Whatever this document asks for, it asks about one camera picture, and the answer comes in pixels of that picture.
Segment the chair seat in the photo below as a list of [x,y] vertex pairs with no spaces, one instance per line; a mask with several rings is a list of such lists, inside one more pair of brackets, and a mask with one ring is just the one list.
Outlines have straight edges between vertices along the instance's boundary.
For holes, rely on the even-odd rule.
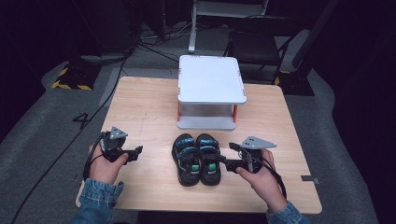
[[230,55],[240,63],[278,65],[281,61],[275,39],[268,35],[235,33]]

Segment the black chair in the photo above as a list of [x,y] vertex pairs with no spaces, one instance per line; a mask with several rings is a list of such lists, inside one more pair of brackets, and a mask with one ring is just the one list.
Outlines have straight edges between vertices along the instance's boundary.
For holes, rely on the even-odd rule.
[[[275,84],[280,65],[289,42],[302,30],[299,22],[288,17],[248,16],[241,19],[229,34],[223,56],[234,57],[239,63],[276,66],[272,83]],[[286,41],[278,47],[276,37]]]

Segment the table top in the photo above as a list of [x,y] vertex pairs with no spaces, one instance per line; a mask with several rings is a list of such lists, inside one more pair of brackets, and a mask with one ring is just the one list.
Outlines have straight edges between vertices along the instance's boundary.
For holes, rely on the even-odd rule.
[[180,56],[177,98],[182,104],[244,104],[247,97],[238,61],[232,57]]
[[108,110],[103,131],[116,126],[129,136],[123,149],[143,146],[137,161],[124,165],[118,181],[125,183],[117,208],[160,211],[264,212],[266,203],[249,183],[221,165],[221,182],[183,187],[171,156],[182,133],[194,138],[209,133],[219,141],[221,154],[239,159],[229,142],[242,143],[249,135],[277,143],[270,148],[276,170],[285,183],[288,200],[302,213],[321,211],[315,185],[302,181],[310,175],[282,90],[277,86],[245,84],[247,102],[238,107],[233,131],[181,130],[177,127],[177,80],[122,77]]

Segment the hand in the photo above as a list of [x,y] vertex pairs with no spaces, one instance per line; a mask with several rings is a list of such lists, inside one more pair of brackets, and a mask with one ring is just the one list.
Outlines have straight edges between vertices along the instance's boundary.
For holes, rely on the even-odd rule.
[[[275,169],[274,157],[271,151],[262,149],[262,157]],[[262,167],[257,174],[253,174],[242,167],[236,168],[236,172],[251,185],[263,200],[265,200],[268,205],[269,213],[278,212],[288,204],[285,197],[283,197],[276,179],[265,167]]]
[[[102,149],[98,145],[93,152],[92,159],[102,155]],[[90,178],[95,179],[107,184],[114,184],[117,176],[119,175],[119,170],[125,162],[128,160],[128,153],[122,154],[116,161],[108,161],[105,157],[98,157],[92,164],[90,170]]]

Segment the chair backrest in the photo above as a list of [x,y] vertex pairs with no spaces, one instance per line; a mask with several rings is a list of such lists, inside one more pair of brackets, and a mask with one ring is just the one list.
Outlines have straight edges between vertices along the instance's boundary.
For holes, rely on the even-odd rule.
[[233,33],[256,35],[291,36],[297,35],[302,26],[289,17],[254,15],[241,19],[233,28]]

